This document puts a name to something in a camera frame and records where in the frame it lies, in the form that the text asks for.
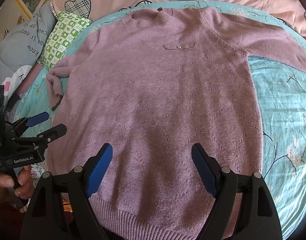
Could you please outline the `person's left hand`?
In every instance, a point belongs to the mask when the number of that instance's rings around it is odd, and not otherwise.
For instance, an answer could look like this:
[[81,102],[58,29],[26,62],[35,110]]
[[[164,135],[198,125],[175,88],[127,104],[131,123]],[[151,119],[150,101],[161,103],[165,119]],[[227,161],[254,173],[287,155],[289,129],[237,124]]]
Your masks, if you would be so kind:
[[[31,165],[24,166],[18,175],[19,187],[15,189],[14,194],[21,199],[30,199],[34,192],[33,179],[31,177]],[[0,172],[0,201],[7,202],[9,199],[9,187],[14,186],[14,180],[11,176]]]

